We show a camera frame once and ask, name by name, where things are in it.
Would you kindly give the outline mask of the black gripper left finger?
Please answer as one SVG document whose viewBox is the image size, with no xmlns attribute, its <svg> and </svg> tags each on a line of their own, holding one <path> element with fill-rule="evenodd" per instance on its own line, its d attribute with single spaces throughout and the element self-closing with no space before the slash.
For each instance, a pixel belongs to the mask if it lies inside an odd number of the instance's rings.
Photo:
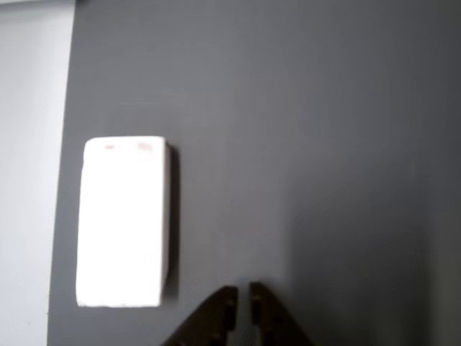
<svg viewBox="0 0 461 346">
<path fill-rule="evenodd" d="M 227 345 L 236 328 L 238 288 L 223 286 L 206 298 L 163 343 L 168 346 Z"/>
</svg>

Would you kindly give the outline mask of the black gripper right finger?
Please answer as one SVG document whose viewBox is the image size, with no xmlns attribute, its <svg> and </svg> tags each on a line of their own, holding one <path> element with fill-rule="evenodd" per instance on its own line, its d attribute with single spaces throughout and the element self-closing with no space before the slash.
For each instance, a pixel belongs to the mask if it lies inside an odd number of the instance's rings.
<svg viewBox="0 0 461 346">
<path fill-rule="evenodd" d="M 292 314 L 263 283 L 249 285 L 251 323 L 259 330 L 261 345 L 313 346 Z"/>
</svg>

